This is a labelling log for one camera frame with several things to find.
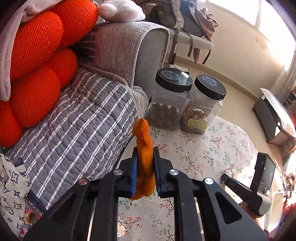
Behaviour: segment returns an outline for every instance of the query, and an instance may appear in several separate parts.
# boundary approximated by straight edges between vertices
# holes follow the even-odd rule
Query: gray quilted sofa cover
[[[46,209],[80,178],[94,180],[111,171],[127,145],[134,122],[148,106],[147,95],[133,85],[133,79],[141,42],[153,29],[161,29],[167,36],[162,66],[169,38],[166,28],[152,23],[94,27],[75,46],[82,68],[71,85],[53,110],[5,151],[14,163],[22,158],[30,190]],[[112,34],[117,31],[125,37]],[[87,53],[87,61],[79,49]]]

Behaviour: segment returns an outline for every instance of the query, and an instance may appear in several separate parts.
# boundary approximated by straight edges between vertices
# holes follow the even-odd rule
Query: tile floor
[[[197,68],[185,65],[181,62],[176,62],[176,64],[181,67],[188,68],[190,76],[193,80],[195,80],[198,74],[206,74]],[[252,111],[255,101],[231,85],[221,80],[219,81],[227,89],[227,94],[224,99],[224,107],[219,112],[218,116],[242,128],[248,134],[258,152],[269,154],[277,165],[277,171],[274,179],[277,186],[280,187],[280,176],[283,171],[283,159],[281,157],[280,148],[278,145],[266,143],[264,132],[254,112]]]

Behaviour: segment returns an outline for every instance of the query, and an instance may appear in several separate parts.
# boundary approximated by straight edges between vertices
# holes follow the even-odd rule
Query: jar label
[[[170,80],[179,80],[180,76],[176,73],[174,73],[173,71],[169,71],[169,70],[162,70],[161,75],[167,79]]]
[[[203,75],[202,79],[211,86],[217,86],[217,82],[210,76]]]

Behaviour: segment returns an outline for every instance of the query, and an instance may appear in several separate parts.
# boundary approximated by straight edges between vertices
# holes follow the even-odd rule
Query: black lid
[[[213,100],[223,100],[226,89],[218,80],[206,74],[199,74],[194,81],[196,88]]]
[[[185,93],[191,90],[193,80],[190,75],[174,68],[162,68],[156,73],[155,81],[166,90]]]

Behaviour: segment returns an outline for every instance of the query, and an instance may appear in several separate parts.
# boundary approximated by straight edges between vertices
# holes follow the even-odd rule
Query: backpack
[[[192,0],[174,0],[172,3],[163,2],[162,5],[156,5],[151,9],[148,21],[163,25],[175,30],[172,48],[170,51],[170,62],[176,50],[179,32],[185,32],[190,38],[190,47],[188,57],[193,50],[193,38],[191,35],[198,37],[205,36],[195,15],[197,1]]]

